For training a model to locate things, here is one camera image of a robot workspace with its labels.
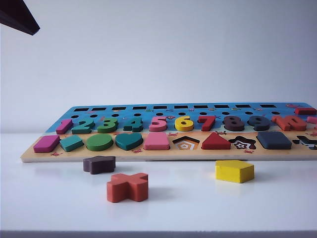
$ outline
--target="square hole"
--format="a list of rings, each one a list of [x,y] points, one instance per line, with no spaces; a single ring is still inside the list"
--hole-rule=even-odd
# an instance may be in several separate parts
[[[194,105],[194,108],[208,108],[207,105]]]
[[[88,111],[89,108],[76,108],[74,112],[85,112]]]
[[[215,105],[215,108],[229,108],[228,105]]]
[[[106,108],[93,108],[92,111],[104,111]]]
[[[276,105],[273,104],[260,104],[260,106],[263,108],[276,108]]]
[[[115,108],[112,108],[111,110],[113,111],[117,111],[117,110],[125,110],[127,107],[115,107]]]
[[[184,109],[184,108],[188,108],[188,106],[186,105],[180,105],[180,106],[174,106],[175,109]]]
[[[248,104],[240,104],[240,105],[236,105],[237,108],[250,108],[251,106]]]
[[[154,106],[153,109],[167,109],[167,106]]]
[[[133,107],[133,110],[145,110],[147,107]]]

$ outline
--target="gray wall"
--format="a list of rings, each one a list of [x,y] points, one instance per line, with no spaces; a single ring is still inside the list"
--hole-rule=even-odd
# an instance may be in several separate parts
[[[1,26],[1,130],[44,132],[76,105],[307,102],[317,0],[25,0]]]

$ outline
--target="green heart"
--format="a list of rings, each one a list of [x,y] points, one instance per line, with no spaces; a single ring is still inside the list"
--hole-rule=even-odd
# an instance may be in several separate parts
[[[143,138],[140,133],[123,133],[115,138],[117,146],[123,150],[131,150],[143,143]]]

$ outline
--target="white table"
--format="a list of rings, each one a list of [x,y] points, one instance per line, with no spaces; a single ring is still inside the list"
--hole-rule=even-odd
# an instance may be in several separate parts
[[[1,237],[317,237],[317,161],[252,162],[243,184],[215,180],[213,161],[91,175],[82,163],[22,163],[39,136],[1,135]],[[148,200],[106,200],[111,175],[139,172]]]

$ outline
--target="wooden puzzle board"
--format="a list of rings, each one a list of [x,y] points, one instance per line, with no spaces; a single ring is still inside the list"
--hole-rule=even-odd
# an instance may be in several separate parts
[[[64,119],[72,119],[74,125],[79,125],[79,121],[85,118],[93,119],[95,126],[91,133],[78,134],[83,140],[84,146],[81,146],[71,152],[65,152],[61,145],[49,153],[34,153],[34,142],[29,149],[22,155],[23,162],[75,162],[82,161],[97,155],[116,156],[117,161],[152,161],[152,160],[317,160],[317,148],[315,144],[294,143],[298,140],[297,136],[305,136],[314,141],[316,136],[315,124],[307,123],[305,131],[283,131],[278,125],[271,122],[267,131],[280,131],[291,142],[291,149],[265,149],[257,139],[258,131],[248,124],[251,116],[261,116],[269,120],[273,116],[293,115],[307,119],[307,115],[296,115],[296,108],[311,108],[306,103],[197,103],[197,104],[156,104],[156,105],[110,105],[110,106],[80,106],[68,110],[59,120],[56,121],[44,135],[56,135],[56,128]],[[143,144],[131,150],[123,150],[115,144],[115,138],[121,133],[133,133],[124,131],[124,124],[133,118],[142,118],[143,130],[140,131],[142,138],[146,141],[149,134],[149,126],[153,117],[167,117],[167,135],[169,150],[145,150]],[[175,129],[175,120],[179,117],[190,116],[194,122],[194,128],[191,131],[182,132]],[[202,123],[198,123],[199,116],[215,116],[216,121],[210,131],[201,131]],[[243,131],[230,131],[222,123],[225,117],[237,116],[244,122]],[[104,118],[116,118],[118,120],[117,130],[109,133],[112,136],[114,144],[103,151],[90,151],[86,147],[86,141],[89,137],[98,134],[97,127],[103,124]],[[226,140],[233,140],[237,136],[255,140],[255,149],[239,148],[231,144],[230,149],[226,150],[203,150],[202,143],[211,133],[217,132]],[[66,134],[61,134],[60,139],[70,137],[71,130]],[[178,140],[187,136],[192,140]]]

